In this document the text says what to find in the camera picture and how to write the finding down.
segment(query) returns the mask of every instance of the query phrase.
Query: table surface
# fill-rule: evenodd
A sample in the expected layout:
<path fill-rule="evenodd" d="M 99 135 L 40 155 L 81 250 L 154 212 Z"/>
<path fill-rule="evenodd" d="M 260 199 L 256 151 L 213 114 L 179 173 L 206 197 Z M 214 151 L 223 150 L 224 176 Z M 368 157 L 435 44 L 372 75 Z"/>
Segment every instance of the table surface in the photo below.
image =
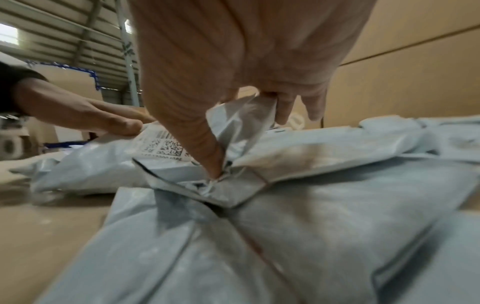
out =
<path fill-rule="evenodd" d="M 0 162 L 0 303 L 30 304 L 99 230 L 113 195 L 32 195 L 8 169 L 41 157 Z M 480 191 L 463 209 L 480 211 Z"/>

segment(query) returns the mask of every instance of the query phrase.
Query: dark sleeve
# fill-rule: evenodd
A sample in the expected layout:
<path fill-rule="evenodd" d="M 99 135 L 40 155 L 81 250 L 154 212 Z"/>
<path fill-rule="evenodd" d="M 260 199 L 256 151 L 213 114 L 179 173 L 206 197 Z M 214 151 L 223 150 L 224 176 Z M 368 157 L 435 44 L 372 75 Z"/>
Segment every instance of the dark sleeve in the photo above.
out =
<path fill-rule="evenodd" d="M 40 73 L 24 67 L 9 66 L 0 62 L 0 113 L 19 113 L 13 100 L 14 86 L 25 78 L 47 81 Z"/>

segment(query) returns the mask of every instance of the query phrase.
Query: hand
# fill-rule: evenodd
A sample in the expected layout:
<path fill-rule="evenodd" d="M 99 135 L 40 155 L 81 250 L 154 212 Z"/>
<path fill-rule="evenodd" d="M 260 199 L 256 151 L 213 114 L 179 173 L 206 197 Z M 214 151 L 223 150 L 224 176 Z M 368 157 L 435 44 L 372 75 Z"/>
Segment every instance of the hand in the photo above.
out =
<path fill-rule="evenodd" d="M 205 119 L 251 85 L 275 93 L 284 124 L 297 95 L 323 116 L 330 78 L 376 0 L 130 0 L 143 101 L 213 178 L 224 152 Z"/>
<path fill-rule="evenodd" d="M 85 98 L 34 78 L 20 81 L 13 99 L 26 114 L 70 129 L 130 136 L 140 133 L 143 123 L 154 121 L 134 109 Z"/>

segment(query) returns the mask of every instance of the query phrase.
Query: metal roof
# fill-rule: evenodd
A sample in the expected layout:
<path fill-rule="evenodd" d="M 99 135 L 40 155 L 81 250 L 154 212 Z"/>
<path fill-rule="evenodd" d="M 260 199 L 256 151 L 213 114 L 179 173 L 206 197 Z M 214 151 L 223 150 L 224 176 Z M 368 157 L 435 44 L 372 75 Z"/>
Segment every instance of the metal roof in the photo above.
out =
<path fill-rule="evenodd" d="M 101 86 L 128 90 L 115 0 L 1 0 L 0 23 L 17 28 L 19 40 L 0 52 L 90 69 Z"/>

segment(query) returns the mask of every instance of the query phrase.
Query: window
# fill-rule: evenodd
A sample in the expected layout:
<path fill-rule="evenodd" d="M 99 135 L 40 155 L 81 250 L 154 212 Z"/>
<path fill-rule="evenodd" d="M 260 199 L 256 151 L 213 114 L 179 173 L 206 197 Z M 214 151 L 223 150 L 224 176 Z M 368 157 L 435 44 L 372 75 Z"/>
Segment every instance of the window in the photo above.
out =
<path fill-rule="evenodd" d="M 125 30 L 129 34 L 132 33 L 132 27 L 130 26 L 130 20 L 128 20 L 128 19 L 125 21 Z"/>
<path fill-rule="evenodd" d="M 19 45 L 19 31 L 17 28 L 0 23 L 0 41 Z"/>

